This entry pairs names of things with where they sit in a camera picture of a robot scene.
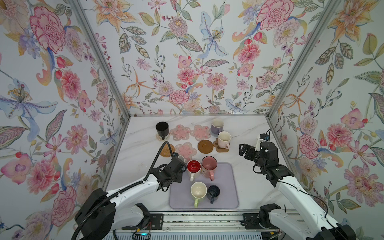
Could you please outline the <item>woven rattan round coaster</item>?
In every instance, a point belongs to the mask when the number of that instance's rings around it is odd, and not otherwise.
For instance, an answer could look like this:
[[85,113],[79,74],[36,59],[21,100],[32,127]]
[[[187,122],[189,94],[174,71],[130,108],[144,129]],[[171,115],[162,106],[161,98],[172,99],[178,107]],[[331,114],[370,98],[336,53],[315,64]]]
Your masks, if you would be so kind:
[[175,147],[172,144],[170,144],[170,148],[169,148],[168,144],[165,144],[160,155],[164,158],[168,158],[168,157],[172,156],[174,151],[175,151]]

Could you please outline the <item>cream mug pink handle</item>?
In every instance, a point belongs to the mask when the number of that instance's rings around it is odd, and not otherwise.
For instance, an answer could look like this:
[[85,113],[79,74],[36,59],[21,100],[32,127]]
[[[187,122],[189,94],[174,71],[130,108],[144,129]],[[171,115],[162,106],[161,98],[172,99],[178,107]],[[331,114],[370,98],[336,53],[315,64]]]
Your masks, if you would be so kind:
[[218,135],[218,145],[221,149],[229,149],[232,136],[228,132],[220,132]]

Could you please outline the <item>pink flower coaster front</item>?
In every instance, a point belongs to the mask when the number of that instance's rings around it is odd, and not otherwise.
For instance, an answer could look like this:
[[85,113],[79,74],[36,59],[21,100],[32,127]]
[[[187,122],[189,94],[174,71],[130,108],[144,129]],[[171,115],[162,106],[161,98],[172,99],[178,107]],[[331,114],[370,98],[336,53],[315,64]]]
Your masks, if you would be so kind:
[[176,145],[175,150],[184,158],[185,162],[189,162],[197,154],[197,149],[190,142]]

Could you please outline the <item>pink flower coaster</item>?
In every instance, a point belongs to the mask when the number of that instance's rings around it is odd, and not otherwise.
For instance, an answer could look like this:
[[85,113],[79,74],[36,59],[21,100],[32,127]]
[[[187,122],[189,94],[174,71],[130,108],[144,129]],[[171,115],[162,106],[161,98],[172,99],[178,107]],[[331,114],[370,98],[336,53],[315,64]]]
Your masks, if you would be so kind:
[[211,129],[208,126],[195,125],[191,130],[193,136],[198,142],[211,138]]
[[177,125],[170,130],[170,135],[174,141],[188,140],[190,138],[191,129],[183,125]]
[[189,162],[197,154],[197,149],[190,142],[176,145],[175,150],[184,158],[185,162]]

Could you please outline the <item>brown paw cork coaster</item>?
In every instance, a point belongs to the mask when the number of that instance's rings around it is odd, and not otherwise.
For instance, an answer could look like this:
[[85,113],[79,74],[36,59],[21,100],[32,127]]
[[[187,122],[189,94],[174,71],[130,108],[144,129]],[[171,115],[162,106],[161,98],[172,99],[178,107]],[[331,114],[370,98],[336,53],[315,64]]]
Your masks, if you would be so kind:
[[218,138],[215,139],[213,145],[218,153],[228,153],[229,149],[221,148],[218,143]]

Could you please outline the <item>cream mug green handle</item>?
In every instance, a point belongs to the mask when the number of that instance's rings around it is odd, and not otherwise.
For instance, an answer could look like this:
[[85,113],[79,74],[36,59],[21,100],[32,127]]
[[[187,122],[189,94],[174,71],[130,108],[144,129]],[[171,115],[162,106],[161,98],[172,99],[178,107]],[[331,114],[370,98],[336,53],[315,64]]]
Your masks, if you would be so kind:
[[208,192],[207,186],[202,182],[195,182],[191,186],[191,194],[194,198],[194,207],[199,206],[199,202],[206,197]]

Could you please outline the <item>cream mug purple handle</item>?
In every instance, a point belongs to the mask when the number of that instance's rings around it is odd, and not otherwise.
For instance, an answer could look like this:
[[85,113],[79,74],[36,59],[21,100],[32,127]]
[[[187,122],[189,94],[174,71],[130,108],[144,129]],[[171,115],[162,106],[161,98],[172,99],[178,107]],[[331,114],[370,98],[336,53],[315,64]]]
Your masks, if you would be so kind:
[[213,119],[211,122],[211,133],[218,136],[224,131],[224,122],[221,119]]

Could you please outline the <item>pink tall mug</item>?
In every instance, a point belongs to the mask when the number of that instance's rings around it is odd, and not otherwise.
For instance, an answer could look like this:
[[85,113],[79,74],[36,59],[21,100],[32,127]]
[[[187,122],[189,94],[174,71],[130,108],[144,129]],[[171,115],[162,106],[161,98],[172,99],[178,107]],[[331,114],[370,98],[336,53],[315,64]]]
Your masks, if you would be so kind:
[[218,166],[217,160],[212,156],[206,156],[202,159],[201,165],[202,165],[202,169],[201,169],[202,176],[210,179],[211,181],[214,181],[215,170]]

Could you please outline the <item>brown round wooden coaster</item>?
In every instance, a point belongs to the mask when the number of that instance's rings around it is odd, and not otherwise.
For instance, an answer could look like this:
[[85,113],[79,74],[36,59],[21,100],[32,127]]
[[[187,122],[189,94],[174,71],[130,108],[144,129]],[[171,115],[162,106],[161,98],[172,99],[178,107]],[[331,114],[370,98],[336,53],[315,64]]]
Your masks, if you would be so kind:
[[201,140],[198,143],[198,150],[202,154],[209,154],[213,151],[214,145],[209,140]]

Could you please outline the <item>black mug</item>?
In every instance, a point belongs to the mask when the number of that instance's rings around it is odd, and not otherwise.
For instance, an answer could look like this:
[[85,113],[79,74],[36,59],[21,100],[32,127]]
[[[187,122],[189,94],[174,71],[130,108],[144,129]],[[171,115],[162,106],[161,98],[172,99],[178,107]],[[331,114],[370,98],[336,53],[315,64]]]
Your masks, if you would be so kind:
[[169,124],[167,122],[158,122],[156,124],[156,131],[158,136],[165,140],[169,135]]

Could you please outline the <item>small dark blue mug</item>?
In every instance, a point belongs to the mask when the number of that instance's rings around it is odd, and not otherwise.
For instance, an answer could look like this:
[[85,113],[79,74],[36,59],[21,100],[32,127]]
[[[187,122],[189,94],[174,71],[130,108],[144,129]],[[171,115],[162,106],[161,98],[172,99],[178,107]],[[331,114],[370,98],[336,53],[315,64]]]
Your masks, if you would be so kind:
[[220,194],[221,194],[221,190],[218,186],[216,185],[209,186],[207,191],[207,198],[209,199],[210,204],[213,204],[218,199]]

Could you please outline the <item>blue mug white inside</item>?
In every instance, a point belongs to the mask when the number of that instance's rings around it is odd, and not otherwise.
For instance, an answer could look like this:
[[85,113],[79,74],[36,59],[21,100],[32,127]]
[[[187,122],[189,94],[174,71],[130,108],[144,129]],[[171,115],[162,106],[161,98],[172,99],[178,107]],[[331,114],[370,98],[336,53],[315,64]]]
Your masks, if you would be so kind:
[[182,163],[186,163],[185,162],[185,159],[184,159],[184,157],[182,156],[182,155],[178,155],[178,158],[179,158],[179,160],[182,162]]

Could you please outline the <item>multicolour embroidered round coaster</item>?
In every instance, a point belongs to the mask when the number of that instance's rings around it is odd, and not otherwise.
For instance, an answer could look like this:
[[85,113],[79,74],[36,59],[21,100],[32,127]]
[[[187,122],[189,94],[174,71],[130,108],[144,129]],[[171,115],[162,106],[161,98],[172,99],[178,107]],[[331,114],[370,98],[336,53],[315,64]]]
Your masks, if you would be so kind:
[[168,141],[170,139],[170,135],[165,136],[163,139],[159,134],[156,134],[156,139],[160,142]]

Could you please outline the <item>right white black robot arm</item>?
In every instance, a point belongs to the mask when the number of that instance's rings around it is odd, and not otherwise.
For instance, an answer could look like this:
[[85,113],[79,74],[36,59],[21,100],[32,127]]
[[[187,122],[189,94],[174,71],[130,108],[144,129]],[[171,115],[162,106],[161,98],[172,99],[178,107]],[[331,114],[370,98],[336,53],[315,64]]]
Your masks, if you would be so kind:
[[260,207],[257,223],[263,229],[277,227],[293,240],[355,240],[357,235],[349,225],[341,225],[316,202],[317,197],[304,191],[292,171],[280,164],[274,143],[261,142],[260,149],[240,144],[239,155],[254,162],[262,174],[295,207],[305,224],[290,217],[277,204]]

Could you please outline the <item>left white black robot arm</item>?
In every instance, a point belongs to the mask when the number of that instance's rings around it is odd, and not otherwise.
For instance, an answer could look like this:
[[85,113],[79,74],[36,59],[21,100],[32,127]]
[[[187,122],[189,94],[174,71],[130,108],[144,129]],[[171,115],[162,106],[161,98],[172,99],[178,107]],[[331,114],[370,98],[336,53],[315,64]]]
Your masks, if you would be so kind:
[[116,229],[144,224],[149,211],[138,200],[159,190],[166,192],[172,183],[180,183],[185,168],[184,160],[173,153],[169,164],[150,169],[147,177],[109,192],[94,190],[75,216],[77,228],[72,239],[82,234],[83,240],[101,240]]

